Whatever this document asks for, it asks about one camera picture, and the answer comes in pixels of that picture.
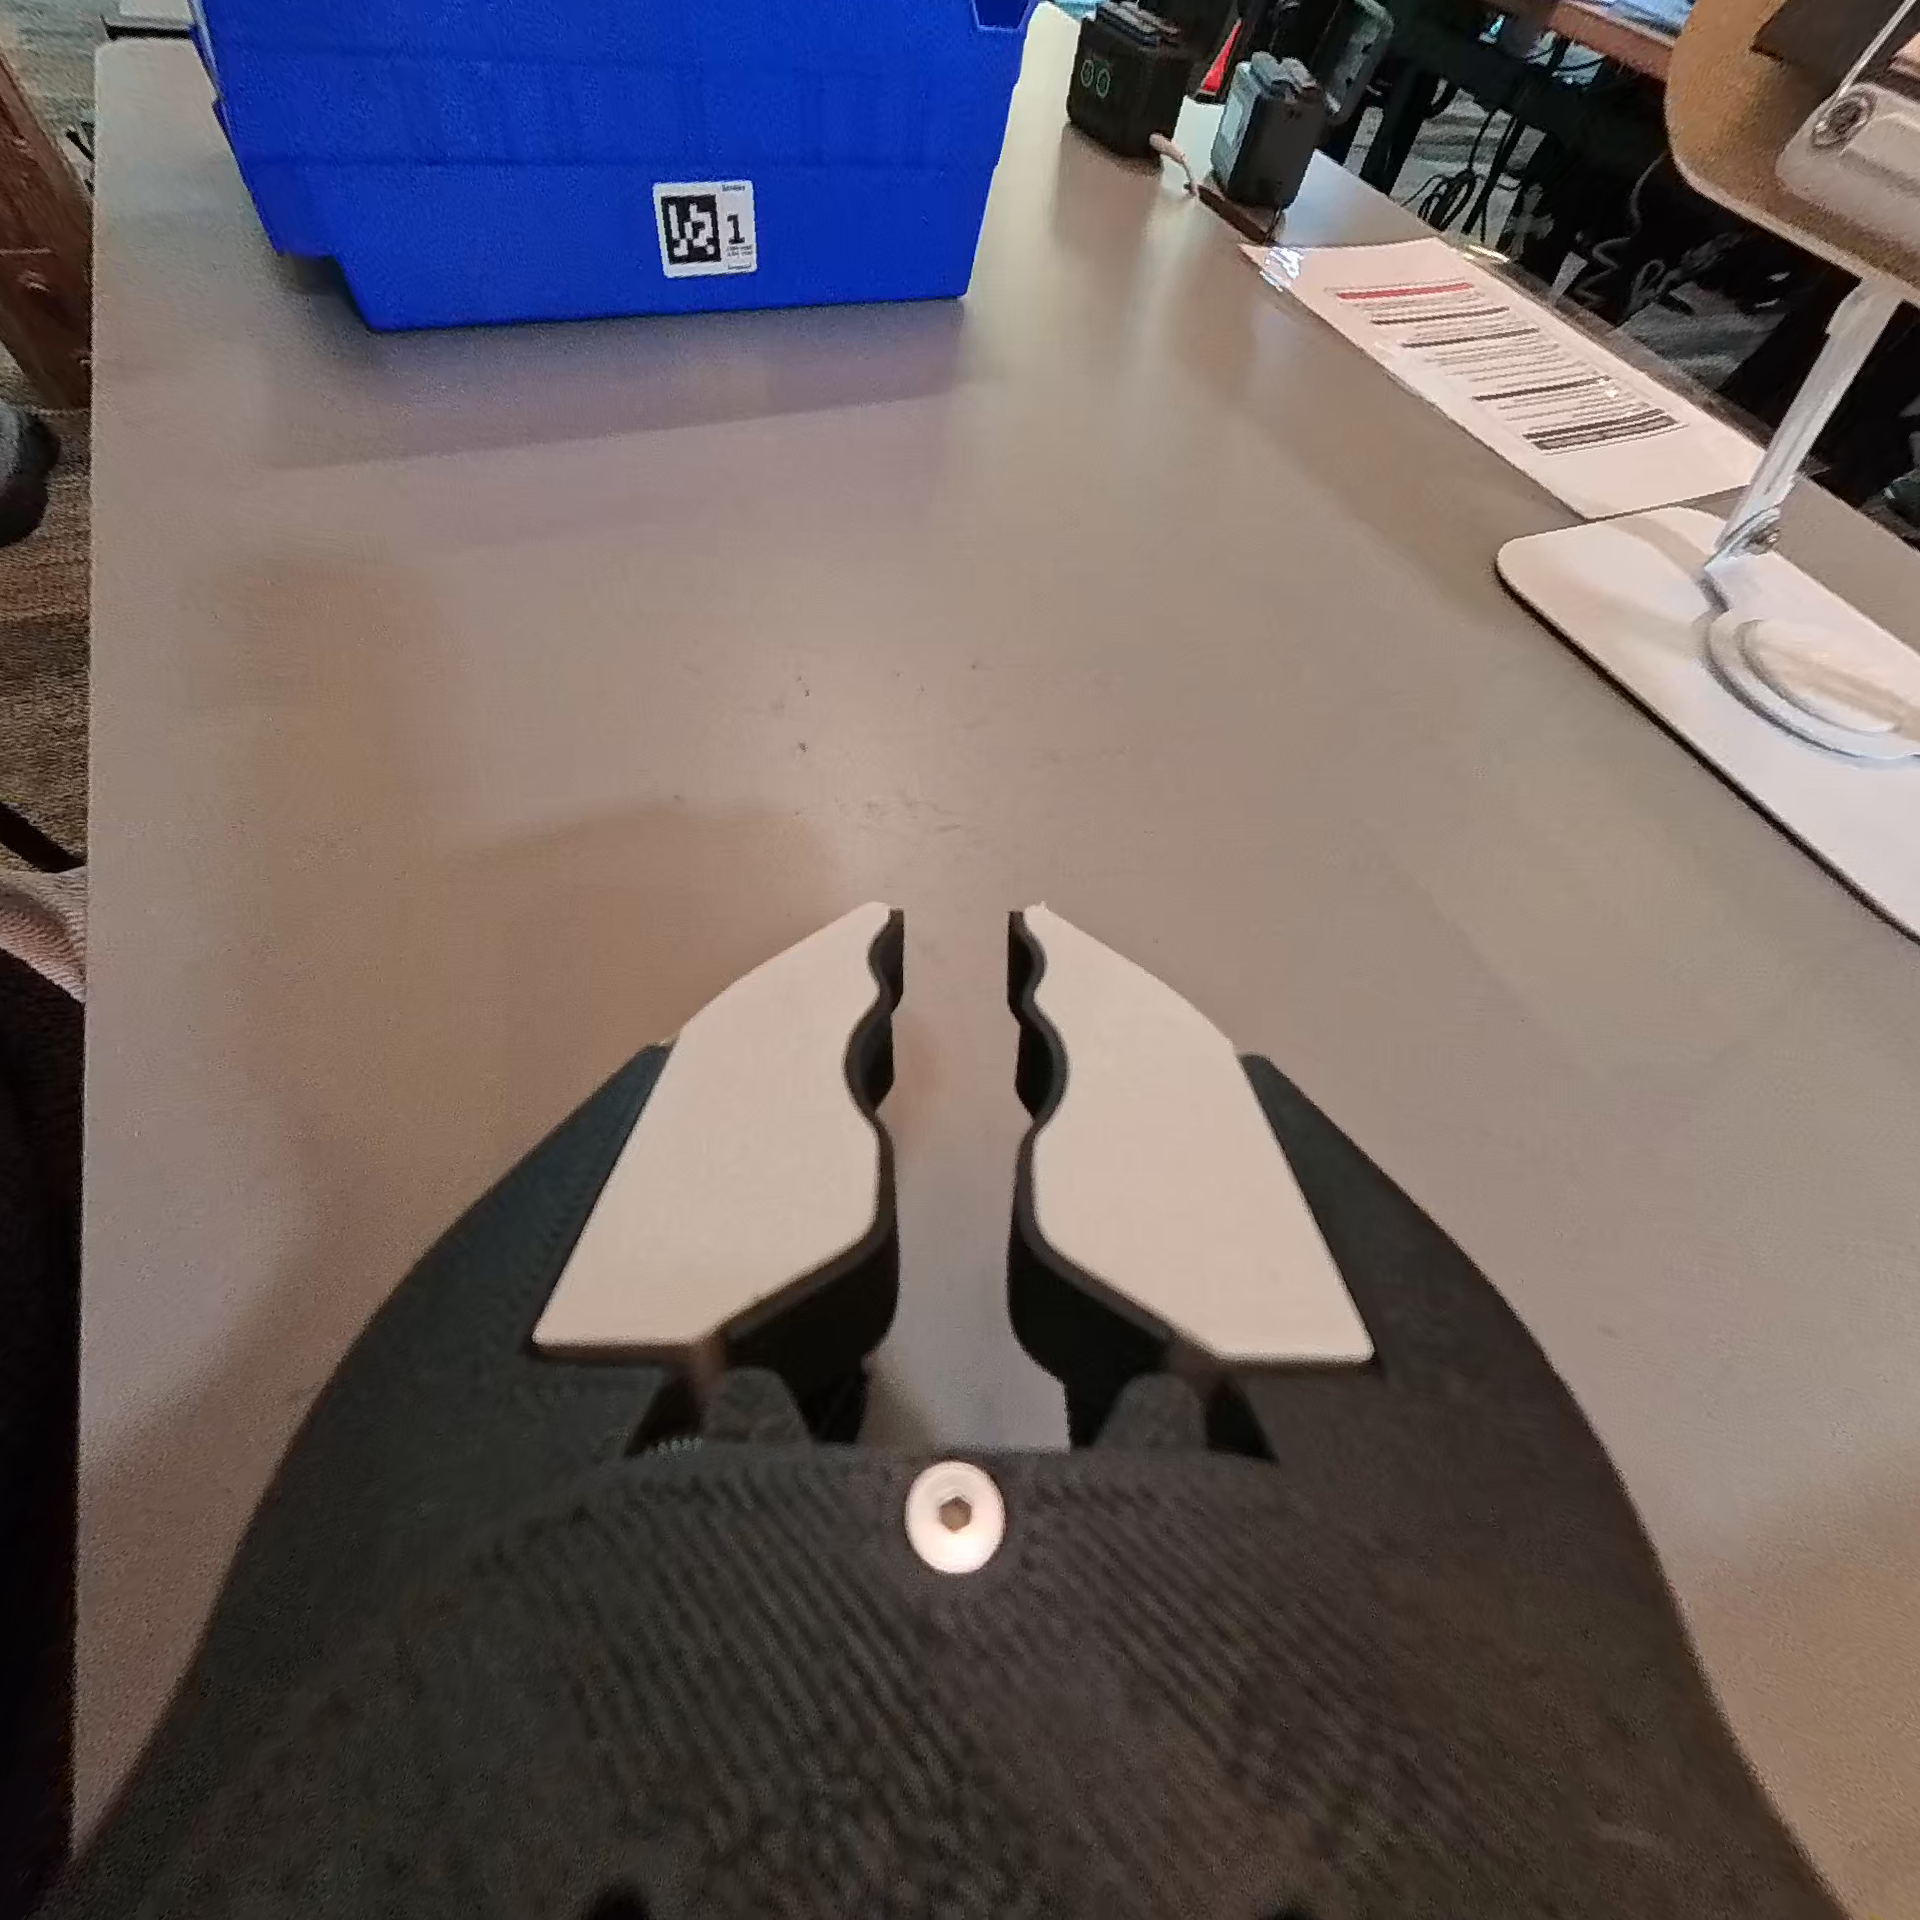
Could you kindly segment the black box green buttons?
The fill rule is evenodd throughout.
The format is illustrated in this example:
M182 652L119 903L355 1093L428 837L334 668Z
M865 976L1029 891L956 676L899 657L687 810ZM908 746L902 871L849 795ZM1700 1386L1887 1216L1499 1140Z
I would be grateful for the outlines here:
M1171 16L1096 2L1081 21L1067 83L1067 127L1121 161L1152 161L1176 129L1193 49Z

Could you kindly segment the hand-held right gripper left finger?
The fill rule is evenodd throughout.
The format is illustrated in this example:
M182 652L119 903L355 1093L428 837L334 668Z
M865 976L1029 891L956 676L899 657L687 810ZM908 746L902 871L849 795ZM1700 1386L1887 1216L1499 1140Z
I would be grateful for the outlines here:
M860 1435L899 1307L904 914L861 903L711 996L665 1044L532 1327L540 1355L649 1363L705 1399L776 1377Z

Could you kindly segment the white metal stand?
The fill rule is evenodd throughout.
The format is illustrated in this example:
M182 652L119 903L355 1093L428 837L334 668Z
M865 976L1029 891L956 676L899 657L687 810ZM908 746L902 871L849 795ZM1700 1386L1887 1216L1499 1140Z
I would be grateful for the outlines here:
M1900 933L1918 936L1918 664L1779 552L1788 493L1902 305L1855 280L1724 523L1696 511L1503 544L1511 596Z

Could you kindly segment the black grey battery pack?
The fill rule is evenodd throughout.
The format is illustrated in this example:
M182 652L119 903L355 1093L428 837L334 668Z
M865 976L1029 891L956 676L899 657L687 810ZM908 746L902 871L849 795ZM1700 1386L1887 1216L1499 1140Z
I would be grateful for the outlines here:
M1212 183L1237 209L1284 213L1331 124L1320 80L1295 57L1253 53L1231 72L1209 159Z

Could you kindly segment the blue bin with tag label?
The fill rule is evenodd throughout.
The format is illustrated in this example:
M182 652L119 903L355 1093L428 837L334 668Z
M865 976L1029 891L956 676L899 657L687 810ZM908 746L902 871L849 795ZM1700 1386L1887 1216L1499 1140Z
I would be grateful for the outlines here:
M372 330L958 300L1033 5L206 2L255 215Z

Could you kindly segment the wooden support beam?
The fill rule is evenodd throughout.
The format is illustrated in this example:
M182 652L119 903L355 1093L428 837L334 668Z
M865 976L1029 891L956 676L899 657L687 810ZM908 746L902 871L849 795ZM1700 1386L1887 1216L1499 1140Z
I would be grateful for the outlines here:
M1 60L1 345L59 411L92 402L89 192Z

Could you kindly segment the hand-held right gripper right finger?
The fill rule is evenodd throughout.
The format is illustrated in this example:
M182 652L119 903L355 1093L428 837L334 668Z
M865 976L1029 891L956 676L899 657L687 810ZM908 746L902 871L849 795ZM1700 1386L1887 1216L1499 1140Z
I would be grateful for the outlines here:
M1008 920L1017 1026L1005 1303L1088 1447L1139 1379L1205 1419L1241 1380L1368 1369L1375 1345L1228 1033L1048 905Z

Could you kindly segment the printed paper sheet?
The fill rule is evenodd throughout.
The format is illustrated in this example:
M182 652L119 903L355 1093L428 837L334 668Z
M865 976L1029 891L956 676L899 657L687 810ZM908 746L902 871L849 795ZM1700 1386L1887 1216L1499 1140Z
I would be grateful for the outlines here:
M1239 249L1264 283L1581 522L1736 493L1760 449L1440 235Z

